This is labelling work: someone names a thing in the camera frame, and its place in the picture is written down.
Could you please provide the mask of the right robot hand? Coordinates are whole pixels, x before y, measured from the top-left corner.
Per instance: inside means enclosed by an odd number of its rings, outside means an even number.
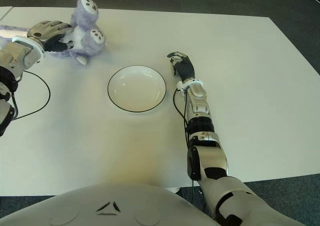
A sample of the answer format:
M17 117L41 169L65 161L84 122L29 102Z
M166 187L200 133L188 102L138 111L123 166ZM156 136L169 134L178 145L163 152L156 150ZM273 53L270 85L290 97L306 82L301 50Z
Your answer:
M186 54L175 51L169 53L167 57L173 67L173 74L178 74L183 83L195 78L194 66Z

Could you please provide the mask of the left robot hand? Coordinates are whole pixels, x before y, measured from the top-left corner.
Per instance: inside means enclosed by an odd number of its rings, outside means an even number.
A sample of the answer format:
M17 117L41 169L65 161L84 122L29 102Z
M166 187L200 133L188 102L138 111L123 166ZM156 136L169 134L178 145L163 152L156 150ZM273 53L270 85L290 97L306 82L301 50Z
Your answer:
M63 52L74 47L72 40L61 42L67 34L73 31L73 27L58 20L42 21L27 31L27 38L40 44L46 52Z

